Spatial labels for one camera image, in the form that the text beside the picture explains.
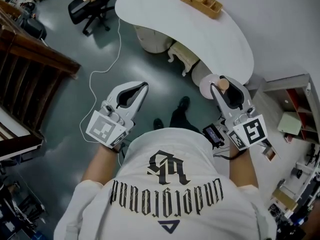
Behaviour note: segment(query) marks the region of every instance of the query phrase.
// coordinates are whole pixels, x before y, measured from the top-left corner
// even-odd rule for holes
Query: black pants
[[[200,131],[196,127],[194,127],[191,123],[189,123],[189,121],[187,120],[185,111],[181,108],[177,108],[175,111],[173,111],[169,127],[184,128],[200,134]]]

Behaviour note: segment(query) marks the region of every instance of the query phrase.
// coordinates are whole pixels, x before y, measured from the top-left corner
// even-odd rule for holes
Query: gray floor
[[[68,14],[72,0],[45,0],[37,7],[38,19],[46,26],[46,42],[57,51],[82,65],[78,79],[69,79],[59,88],[42,125],[45,144],[38,151],[42,157],[15,168],[45,205],[46,224],[39,223],[48,239],[71,200],[75,186],[95,154],[97,144],[83,140],[79,123],[94,102],[89,89],[92,71],[106,70],[115,60],[119,49],[118,18],[114,12],[107,15],[111,28],[106,32],[99,23],[93,24],[89,37],[82,34],[85,23],[73,25]],[[168,63],[168,55],[145,52],[136,37],[134,28],[121,21],[122,50],[118,62],[110,72],[95,74],[92,87],[101,101],[117,85],[129,81],[146,81],[149,92],[135,118],[136,128],[128,139],[152,131],[153,120],[161,118],[169,126],[171,112],[181,97],[189,96],[189,121],[202,129],[214,123],[219,113],[212,102],[201,96],[191,76],[182,77],[180,61]],[[87,118],[82,128],[89,122]]]

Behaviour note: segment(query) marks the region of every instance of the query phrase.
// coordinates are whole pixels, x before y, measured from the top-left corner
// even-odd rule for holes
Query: white t-shirt
[[[55,240],[275,239],[257,188],[217,173],[201,134],[164,128],[131,143],[116,178],[74,191]]]

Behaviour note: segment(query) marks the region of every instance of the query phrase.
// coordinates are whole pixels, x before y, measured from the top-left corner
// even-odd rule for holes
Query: white table
[[[219,19],[211,19],[180,0],[117,0],[115,12],[127,23],[182,43],[214,74],[245,84],[253,73],[250,46],[225,10]]]

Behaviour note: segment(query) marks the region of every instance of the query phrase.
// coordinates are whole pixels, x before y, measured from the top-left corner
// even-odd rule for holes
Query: black office chair
[[[90,17],[82,31],[82,33],[85,35],[88,35],[87,28],[94,21],[94,19],[98,17],[100,22],[104,25],[105,30],[109,31],[110,28],[105,25],[102,17],[102,14],[115,8],[114,6],[107,7],[109,1],[110,0],[73,0],[68,6],[68,11],[73,24],[79,24],[83,20]]]

